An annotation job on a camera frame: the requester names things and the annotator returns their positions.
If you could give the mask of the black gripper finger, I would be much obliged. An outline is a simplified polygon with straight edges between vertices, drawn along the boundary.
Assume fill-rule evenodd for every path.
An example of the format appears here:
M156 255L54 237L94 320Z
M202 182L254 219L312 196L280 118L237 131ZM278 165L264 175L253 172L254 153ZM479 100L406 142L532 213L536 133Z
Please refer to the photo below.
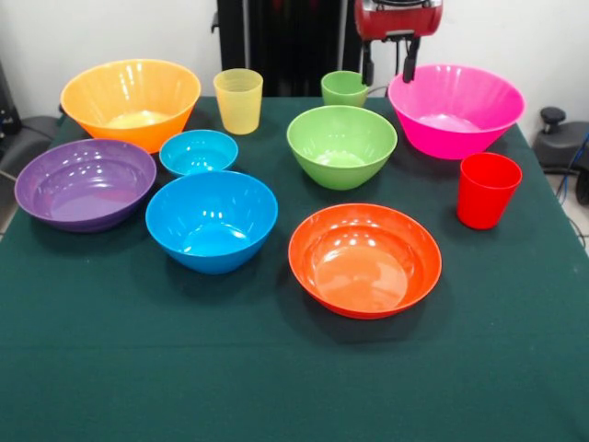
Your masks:
M363 41L362 46L362 82L365 86L372 86L374 82L374 63L371 54L371 41Z
M421 46L420 37L408 37L406 40L406 58L403 66L403 82L410 83L415 76L417 56Z

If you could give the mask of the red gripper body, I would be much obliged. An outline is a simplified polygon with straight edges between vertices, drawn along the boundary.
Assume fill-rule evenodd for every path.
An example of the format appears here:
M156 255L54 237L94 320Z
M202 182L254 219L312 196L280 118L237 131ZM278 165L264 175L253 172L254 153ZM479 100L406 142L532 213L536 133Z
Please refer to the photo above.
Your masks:
M355 2L354 19L361 41L387 41L433 35L443 2Z

